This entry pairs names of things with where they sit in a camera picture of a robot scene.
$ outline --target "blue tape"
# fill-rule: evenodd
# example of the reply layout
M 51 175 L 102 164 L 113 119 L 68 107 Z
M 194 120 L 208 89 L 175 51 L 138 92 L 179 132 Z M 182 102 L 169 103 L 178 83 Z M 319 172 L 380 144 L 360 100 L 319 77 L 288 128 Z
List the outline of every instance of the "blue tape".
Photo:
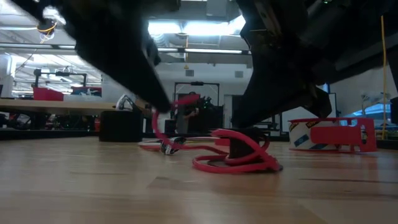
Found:
M 297 146 L 299 146 L 299 145 L 305 143 L 305 142 L 308 141 L 309 139 L 310 139 L 309 136 L 307 136 L 307 135 L 305 134 L 305 135 L 303 135 L 301 138 L 299 138 L 298 140 L 296 140 L 296 141 L 294 142 L 294 145 L 295 145 L 295 147 L 297 147 Z

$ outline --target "red tubing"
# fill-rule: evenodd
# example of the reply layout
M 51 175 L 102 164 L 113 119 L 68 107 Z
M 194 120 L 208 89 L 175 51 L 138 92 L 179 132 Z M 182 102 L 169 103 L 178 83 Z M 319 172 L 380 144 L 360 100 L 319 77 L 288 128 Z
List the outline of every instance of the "red tubing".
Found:
M 198 95 L 188 95 L 181 100 L 176 101 L 172 104 L 172 110 L 175 110 L 178 105 L 186 105 L 195 102 L 199 99 Z M 159 117 L 159 112 L 156 111 L 152 118 L 152 127 L 155 130 L 155 135 L 159 139 L 163 140 L 164 143 L 171 145 L 172 143 L 168 139 L 168 137 L 162 133 L 160 133 L 157 127 L 157 119 Z M 192 160 L 194 168 L 204 171 L 204 172 L 211 172 L 217 174 L 235 174 L 235 173 L 242 173 L 242 172 L 254 172 L 258 170 L 267 170 L 271 169 L 274 171 L 278 171 L 280 169 L 279 164 L 275 158 L 268 155 L 266 152 L 267 148 L 269 147 L 269 141 L 266 140 L 264 145 L 260 146 L 251 138 L 245 136 L 242 133 L 226 130 L 226 129 L 217 129 L 211 133 L 213 137 L 228 137 L 234 138 L 241 141 L 244 141 L 247 145 L 253 148 L 254 153 L 241 157 L 238 159 L 229 159 L 228 153 L 216 149 L 215 147 L 211 146 L 184 146 L 181 144 L 173 143 L 172 147 L 175 149 L 181 150 L 196 150 L 196 149 L 205 149 L 211 152 L 215 152 L 218 155 L 215 156 L 197 156 Z M 256 163 L 256 164 L 247 164 L 255 159 L 261 158 L 263 162 Z M 225 164 L 229 165 L 229 167 L 217 167 L 217 166 L 210 166 L 200 161 L 224 161 Z

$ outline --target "white wall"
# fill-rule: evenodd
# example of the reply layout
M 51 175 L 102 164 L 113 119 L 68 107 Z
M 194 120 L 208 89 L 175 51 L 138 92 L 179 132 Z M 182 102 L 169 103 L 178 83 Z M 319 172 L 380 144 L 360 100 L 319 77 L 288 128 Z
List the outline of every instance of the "white wall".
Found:
M 9 55 L 0 55 L 0 85 L 3 85 L 1 97 L 12 97 L 16 61 Z
M 351 114 L 361 109 L 363 92 L 383 92 L 383 69 L 374 68 L 360 75 L 330 85 L 330 92 L 336 93 L 337 110 L 340 116 Z M 392 78 L 390 67 L 387 68 L 387 92 L 397 97 L 397 88 Z
M 186 77 L 184 67 L 188 65 L 189 69 L 195 71 L 194 77 Z M 169 97 L 173 100 L 174 83 L 175 82 L 208 82 L 220 84 L 220 106 L 224 104 L 225 95 L 242 95 L 251 78 L 252 70 L 246 68 L 246 65 L 212 65 L 212 64 L 186 64 L 173 63 L 167 65 L 165 63 L 156 67 L 159 79 L 162 82 L 163 88 Z M 243 78 L 235 78 L 235 71 L 243 71 Z M 112 79 L 104 76 L 103 82 L 106 84 L 106 89 L 103 86 L 104 101 L 117 101 L 122 94 L 127 92 L 121 85 L 115 83 Z M 217 104 L 217 87 L 208 85 L 205 86 L 190 86 L 185 85 L 183 88 L 178 86 L 180 90 L 178 93 L 190 93 L 194 91 L 201 94 L 201 96 L 210 96 L 213 99 L 213 104 Z

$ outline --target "wire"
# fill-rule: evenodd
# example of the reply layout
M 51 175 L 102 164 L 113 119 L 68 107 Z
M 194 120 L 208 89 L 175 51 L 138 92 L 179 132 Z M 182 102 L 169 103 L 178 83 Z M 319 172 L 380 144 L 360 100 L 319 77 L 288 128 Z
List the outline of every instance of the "wire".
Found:
M 51 30 L 47 32 L 45 39 L 42 39 L 40 44 L 43 44 L 45 41 L 49 40 L 49 39 L 46 40 L 46 38 L 49 36 L 50 32 L 51 32 Z M 33 55 L 36 54 L 36 52 L 37 52 L 37 49 L 35 49 L 35 51 L 25 60 L 25 62 L 22 63 L 18 68 L 16 68 L 15 71 L 12 72 L 9 76 L 13 76 L 13 74 L 16 74 L 17 72 L 21 71 L 25 67 L 25 65 L 28 63 L 28 61 L 33 57 Z
M 52 26 L 51 28 L 48 28 L 48 29 L 46 29 L 46 30 L 40 30 L 38 26 L 37 26 L 36 28 L 37 28 L 37 30 L 38 30 L 39 32 L 48 32 L 48 33 L 47 33 L 47 35 L 48 35 L 51 31 L 53 31 L 53 30 L 56 28 L 56 26 L 57 26 L 57 23 L 55 23 L 54 26 Z
M 42 40 L 42 41 L 52 40 L 52 39 L 54 39 L 54 37 L 55 37 L 54 33 L 52 33 L 50 35 L 50 37 L 47 37 L 47 35 L 44 35 L 44 34 L 40 34 L 40 40 Z
M 214 142 L 219 138 L 215 137 L 193 137 L 193 138 L 187 138 L 187 141 L 185 144 L 188 143 L 204 143 L 204 142 Z M 162 145 L 162 140 L 150 140 L 150 141 L 142 141 L 138 143 L 138 146 L 141 149 L 147 150 L 147 151 L 160 151 L 160 146 Z
M 175 110 L 178 105 L 189 105 L 196 100 L 199 99 L 198 95 L 188 95 L 183 97 L 181 100 L 177 100 L 172 103 L 171 110 Z M 194 168 L 204 171 L 204 172 L 212 172 L 217 174 L 235 174 L 242 172 L 254 172 L 254 171 L 264 171 L 264 170 L 273 170 L 280 171 L 281 166 L 277 162 L 275 158 L 268 155 L 266 149 L 269 147 L 269 140 L 264 137 L 265 140 L 264 145 L 260 146 L 255 141 L 253 141 L 250 137 L 245 136 L 242 133 L 225 130 L 225 129 L 217 129 L 211 133 L 213 137 L 225 137 L 225 138 L 233 138 L 238 139 L 240 141 L 245 142 L 251 149 L 253 149 L 254 153 L 244 156 L 237 159 L 228 158 L 228 153 L 222 150 L 219 150 L 215 147 L 211 146 L 184 146 L 177 143 L 171 143 L 165 134 L 160 133 L 157 126 L 157 119 L 159 117 L 159 112 L 155 111 L 152 118 L 152 127 L 155 130 L 155 135 L 160 140 L 163 141 L 164 144 L 171 146 L 174 149 L 181 150 L 197 150 L 197 149 L 205 149 L 207 151 L 215 152 L 218 155 L 215 156 L 197 156 L 192 160 L 192 164 Z M 211 166 L 207 164 L 201 163 L 201 161 L 223 161 L 229 167 L 217 167 Z
M 381 139 L 386 138 L 386 103 L 387 103 L 387 50 L 386 50 L 386 37 L 384 32 L 384 16 L 381 16 L 381 39 L 383 45 L 383 130 Z

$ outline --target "ceiling light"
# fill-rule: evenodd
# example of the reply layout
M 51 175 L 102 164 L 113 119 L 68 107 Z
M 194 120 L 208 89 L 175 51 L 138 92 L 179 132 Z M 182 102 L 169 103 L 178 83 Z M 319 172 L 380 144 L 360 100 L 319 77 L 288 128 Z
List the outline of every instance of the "ceiling light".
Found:
M 58 45 L 59 48 L 65 49 L 65 50 L 74 50 L 75 46 L 74 45 Z
M 82 87 L 83 85 L 82 85 L 82 84 L 70 84 L 70 86 L 73 86 L 73 87 Z
M 49 86 L 49 85 L 45 85 L 45 86 L 43 86 L 43 87 L 41 87 L 41 88 L 47 88 L 47 89 L 51 89 L 51 90 L 54 90 L 54 91 L 59 91 L 59 89 L 58 88 L 55 88 L 55 87 L 52 87 L 52 86 Z
M 61 77 L 62 80 L 65 80 L 67 82 L 73 82 L 72 80 L 70 80 L 69 78 L 65 78 L 65 77 Z
M 183 33 L 188 35 L 229 35 L 234 30 L 227 22 L 188 22 Z
M 28 90 L 13 90 L 13 93 L 33 93 L 33 91 L 28 91 Z
M 159 48 L 157 49 L 157 51 L 158 51 L 158 52 L 178 52 L 178 49 L 159 47 Z
M 181 27 L 176 22 L 149 22 L 148 32 L 150 35 L 178 34 Z
M 185 49 L 186 53 L 241 54 L 241 50 Z
M 246 24 L 246 20 L 244 19 L 244 17 L 238 16 L 237 18 L 235 18 L 231 22 L 229 22 L 229 28 L 231 30 L 233 30 L 234 32 L 241 31 L 245 24 Z
M 49 74 L 49 79 L 55 80 L 55 81 L 61 81 L 61 77 L 58 77 L 54 74 Z
M 30 48 L 30 49 L 52 49 L 49 44 L 13 44 L 13 43 L 0 43 L 0 47 L 13 47 L 13 48 Z

